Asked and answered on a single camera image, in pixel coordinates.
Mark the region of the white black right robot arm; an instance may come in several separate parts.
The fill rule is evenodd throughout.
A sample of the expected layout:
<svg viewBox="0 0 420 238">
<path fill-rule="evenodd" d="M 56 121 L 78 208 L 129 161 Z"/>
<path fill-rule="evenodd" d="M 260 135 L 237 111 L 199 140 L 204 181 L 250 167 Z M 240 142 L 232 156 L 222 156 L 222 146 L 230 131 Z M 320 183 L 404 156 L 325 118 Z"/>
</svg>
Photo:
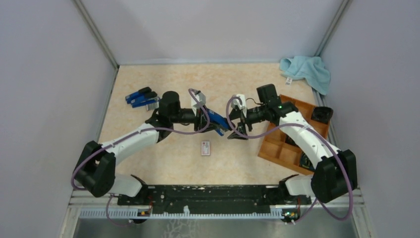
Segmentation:
<svg viewBox="0 0 420 238">
<path fill-rule="evenodd" d="M 291 176 L 279 183 L 279 199 L 292 204 L 299 195 L 313 196 L 328 203 L 358 186 L 356 156 L 329 143 L 304 119 L 291 102 L 282 102 L 273 84 L 257 88 L 260 105 L 248 108 L 243 94 L 233 95 L 226 105 L 227 122 L 232 136 L 250 139 L 252 125 L 268 121 L 275 127 L 262 137 L 280 130 L 290 137 L 308 157 L 315 171 L 312 175 Z"/>
</svg>

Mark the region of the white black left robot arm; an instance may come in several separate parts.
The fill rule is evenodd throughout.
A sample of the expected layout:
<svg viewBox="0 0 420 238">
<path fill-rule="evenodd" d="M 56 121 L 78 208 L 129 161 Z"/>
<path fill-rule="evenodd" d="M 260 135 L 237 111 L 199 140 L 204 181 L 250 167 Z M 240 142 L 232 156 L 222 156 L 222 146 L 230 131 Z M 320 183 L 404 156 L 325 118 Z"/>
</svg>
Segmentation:
<svg viewBox="0 0 420 238">
<path fill-rule="evenodd" d="M 128 196 L 136 205 L 143 205 L 149 193 L 142 188 L 145 184 L 136 176 L 118 175 L 116 166 L 136 152 L 159 143 L 174 130 L 174 124 L 193 124 L 192 134 L 210 130 L 223 135 L 230 130 L 226 118 L 205 106 L 206 98 L 201 91 L 189 89 L 191 107 L 180 106 L 179 95 L 167 91 L 159 101 L 152 116 L 137 129 L 117 139 L 97 143 L 88 142 L 77 162 L 71 177 L 75 190 L 87 190 L 94 197 L 107 193 Z"/>
</svg>

